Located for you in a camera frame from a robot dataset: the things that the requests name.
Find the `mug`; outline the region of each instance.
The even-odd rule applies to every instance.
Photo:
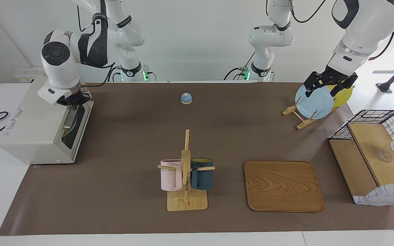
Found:
[[[175,171],[161,168],[161,189],[166,191],[181,190],[183,188],[182,160],[179,159],[161,160],[161,165],[175,167]]]
[[[214,170],[197,171],[199,167],[211,167],[214,160],[209,158],[193,158],[191,159],[191,187],[196,190],[209,190],[212,188],[212,177]]]

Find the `yellow plate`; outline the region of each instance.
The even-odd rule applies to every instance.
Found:
[[[335,87],[335,85],[327,85],[326,87],[328,87],[328,89],[331,91]],[[334,103],[332,107],[333,108],[340,107],[341,105],[346,103],[349,100],[349,98],[351,98],[353,89],[354,86],[350,87],[349,89],[343,89],[339,91],[335,95],[335,97],[333,97]]]

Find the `blue mug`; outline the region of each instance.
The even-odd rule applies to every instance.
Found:
[[[212,167],[214,160],[209,158],[193,158],[191,159],[191,187],[196,190],[209,190],[212,188],[212,178],[214,170],[197,171],[199,167]]]

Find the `pink mug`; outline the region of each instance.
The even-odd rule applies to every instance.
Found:
[[[175,171],[161,168],[161,189],[166,191],[181,190],[183,188],[182,160],[179,159],[161,160],[161,165],[175,167]]]

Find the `white wall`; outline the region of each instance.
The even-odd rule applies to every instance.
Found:
[[[297,18],[310,16],[320,2],[298,0]],[[311,71],[324,69],[344,35],[331,17],[333,2],[327,1],[308,23],[292,21],[294,43],[274,48],[275,81],[303,81]],[[264,0],[127,0],[127,5],[147,37],[145,44],[136,48],[141,61],[160,81],[220,80],[233,67],[244,65],[252,54],[249,30],[272,25],[265,15]],[[84,10],[81,16],[82,26],[86,26],[91,17]],[[0,34],[0,82],[8,82],[15,67],[41,66],[40,49],[50,31],[78,31],[76,5],[68,0],[0,0],[0,23],[20,50],[7,46],[10,40]],[[116,61],[114,54],[111,61]],[[101,81],[107,73],[79,67],[85,81]]]

